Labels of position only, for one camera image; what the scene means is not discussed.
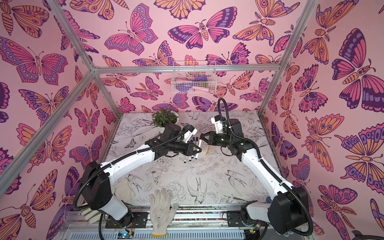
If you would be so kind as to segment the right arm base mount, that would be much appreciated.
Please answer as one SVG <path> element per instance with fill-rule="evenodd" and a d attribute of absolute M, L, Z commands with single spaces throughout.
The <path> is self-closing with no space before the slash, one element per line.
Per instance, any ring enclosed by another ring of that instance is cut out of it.
<path fill-rule="evenodd" d="M 227 211 L 226 219 L 229 227 L 253 227 L 259 229 L 266 223 L 260 220 L 252 220 L 245 210 Z"/>

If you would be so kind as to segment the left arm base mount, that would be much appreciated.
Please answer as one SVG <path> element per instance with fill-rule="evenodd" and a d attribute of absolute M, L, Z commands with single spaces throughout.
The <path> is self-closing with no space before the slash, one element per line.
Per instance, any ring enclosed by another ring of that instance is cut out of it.
<path fill-rule="evenodd" d="M 132 205 L 125 203 L 128 213 L 121 219 L 115 220 L 108 216 L 106 229 L 145 228 L 148 221 L 148 212 L 133 212 Z"/>

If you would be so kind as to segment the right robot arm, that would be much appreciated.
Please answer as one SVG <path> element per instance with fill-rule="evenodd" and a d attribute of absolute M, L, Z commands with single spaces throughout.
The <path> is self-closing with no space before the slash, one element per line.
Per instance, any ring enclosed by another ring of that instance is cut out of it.
<path fill-rule="evenodd" d="M 269 204 L 248 204 L 247 216 L 269 224 L 279 234 L 291 231 L 306 237 L 312 235 L 314 222 L 307 191 L 288 182 L 265 160 L 256 143 L 244 137 L 239 120 L 217 115 L 211 121 L 215 130 L 201 134 L 201 139 L 209 146 L 228 148 L 254 173 L 272 200 Z"/>

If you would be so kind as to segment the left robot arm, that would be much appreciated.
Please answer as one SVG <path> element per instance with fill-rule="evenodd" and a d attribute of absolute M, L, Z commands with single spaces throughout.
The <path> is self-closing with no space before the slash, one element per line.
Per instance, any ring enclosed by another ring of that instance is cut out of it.
<path fill-rule="evenodd" d="M 73 202 L 75 211 L 91 209 L 111 216 L 116 221 L 130 218 L 129 207 L 112 193 L 112 185 L 138 167 L 177 155 L 191 157 L 202 151 L 190 139 L 198 130 L 168 124 L 161 134 L 147 140 L 138 149 L 101 164 L 90 163 L 83 173 L 79 191 Z"/>

